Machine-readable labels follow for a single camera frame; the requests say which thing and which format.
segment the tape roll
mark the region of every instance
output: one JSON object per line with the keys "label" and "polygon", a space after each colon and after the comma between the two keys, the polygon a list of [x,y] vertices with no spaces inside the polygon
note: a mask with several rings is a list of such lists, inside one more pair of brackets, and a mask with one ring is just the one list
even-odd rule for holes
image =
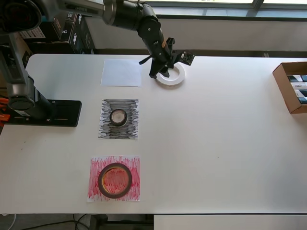
{"label": "tape roll", "polygon": [[179,74],[177,76],[169,76],[169,78],[163,76],[161,73],[157,74],[157,81],[163,85],[167,86],[175,86],[183,82],[183,80],[186,77],[185,70],[180,63],[176,63],[174,65],[174,70],[178,72]]}
{"label": "tape roll", "polygon": [[110,114],[110,121],[114,126],[123,126],[127,122],[127,113],[122,109],[115,109]]}
{"label": "tape roll", "polygon": [[[127,186],[118,193],[110,193],[104,185],[105,175],[112,169],[124,170],[128,176]],[[117,199],[117,198],[123,197],[125,194],[129,192],[131,185],[132,185],[132,174],[130,170],[128,169],[128,167],[121,163],[112,163],[112,164],[107,165],[105,168],[103,168],[103,170],[100,172],[98,176],[98,188],[100,192],[106,197],[111,198],[111,199]]]}

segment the black mounting plate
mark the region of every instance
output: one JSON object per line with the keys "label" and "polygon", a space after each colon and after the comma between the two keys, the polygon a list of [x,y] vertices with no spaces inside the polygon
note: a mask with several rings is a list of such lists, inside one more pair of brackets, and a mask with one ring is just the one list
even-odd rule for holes
{"label": "black mounting plate", "polygon": [[5,124],[27,126],[57,126],[76,127],[78,125],[82,103],[80,101],[48,100],[54,107],[54,114],[46,120],[37,120],[31,117],[21,116],[12,109],[6,109],[5,113],[11,115]]}

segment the black scribbles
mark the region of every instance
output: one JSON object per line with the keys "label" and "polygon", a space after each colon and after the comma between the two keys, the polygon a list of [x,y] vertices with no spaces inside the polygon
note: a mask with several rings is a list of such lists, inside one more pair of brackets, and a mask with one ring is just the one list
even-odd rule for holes
{"label": "black scribbles", "polygon": [[[123,126],[114,126],[110,121],[111,112],[122,109],[127,113],[127,122]],[[138,99],[104,99],[101,105],[99,138],[132,139],[138,138],[139,100]]]}

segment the wall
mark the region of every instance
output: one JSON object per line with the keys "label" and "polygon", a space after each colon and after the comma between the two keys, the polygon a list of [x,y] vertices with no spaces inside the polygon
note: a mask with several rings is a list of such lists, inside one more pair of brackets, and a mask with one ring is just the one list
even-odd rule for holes
{"label": "wall", "polygon": [[[87,18],[98,49],[144,49],[137,32]],[[307,22],[160,19],[175,49],[306,51]]]}

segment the paper with red scribbles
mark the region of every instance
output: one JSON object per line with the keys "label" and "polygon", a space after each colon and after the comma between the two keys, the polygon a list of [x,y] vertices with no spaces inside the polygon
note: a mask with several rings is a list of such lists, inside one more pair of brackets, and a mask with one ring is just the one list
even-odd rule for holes
{"label": "paper with red scribbles", "polygon": [[[107,165],[122,163],[126,165],[132,174],[132,185],[129,192],[121,198],[110,199],[100,192],[98,188],[98,176]],[[91,160],[90,182],[88,186],[87,201],[139,201],[140,200],[140,157],[139,156],[109,156],[93,157]]]}

